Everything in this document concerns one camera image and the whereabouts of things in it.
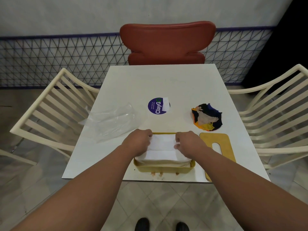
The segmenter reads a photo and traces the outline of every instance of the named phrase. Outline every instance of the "round purple sticker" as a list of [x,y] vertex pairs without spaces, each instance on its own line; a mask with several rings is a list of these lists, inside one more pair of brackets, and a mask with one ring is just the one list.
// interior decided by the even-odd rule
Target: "round purple sticker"
[[166,113],[165,111],[163,111],[163,98],[158,97],[152,99],[148,104],[148,109],[154,114]]

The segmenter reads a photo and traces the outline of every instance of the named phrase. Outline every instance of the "forearm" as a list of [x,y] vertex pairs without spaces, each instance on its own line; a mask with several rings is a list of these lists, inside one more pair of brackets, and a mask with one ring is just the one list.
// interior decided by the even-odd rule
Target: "forearm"
[[211,148],[196,154],[238,223],[246,230],[304,230],[308,205]]
[[67,183],[13,230],[100,230],[132,160],[122,146]]

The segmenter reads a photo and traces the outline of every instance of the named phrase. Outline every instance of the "left arm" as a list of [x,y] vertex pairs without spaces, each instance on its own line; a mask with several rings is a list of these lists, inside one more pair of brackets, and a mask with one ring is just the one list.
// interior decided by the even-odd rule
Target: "left arm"
[[101,230],[129,163],[147,151],[151,130],[135,130],[105,158],[79,174],[12,231]]

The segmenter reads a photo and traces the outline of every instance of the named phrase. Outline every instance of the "white tissue stack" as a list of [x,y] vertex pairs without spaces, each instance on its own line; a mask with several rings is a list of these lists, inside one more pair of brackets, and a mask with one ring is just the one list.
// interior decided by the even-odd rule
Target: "white tissue stack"
[[153,135],[148,150],[135,159],[142,165],[190,167],[191,159],[174,149],[175,135]]

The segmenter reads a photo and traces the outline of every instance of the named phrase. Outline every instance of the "gray wall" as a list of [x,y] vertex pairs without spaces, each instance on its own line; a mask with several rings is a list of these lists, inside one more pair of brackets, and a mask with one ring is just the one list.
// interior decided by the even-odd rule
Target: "gray wall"
[[118,32],[125,23],[275,26],[292,0],[0,0],[0,36]]

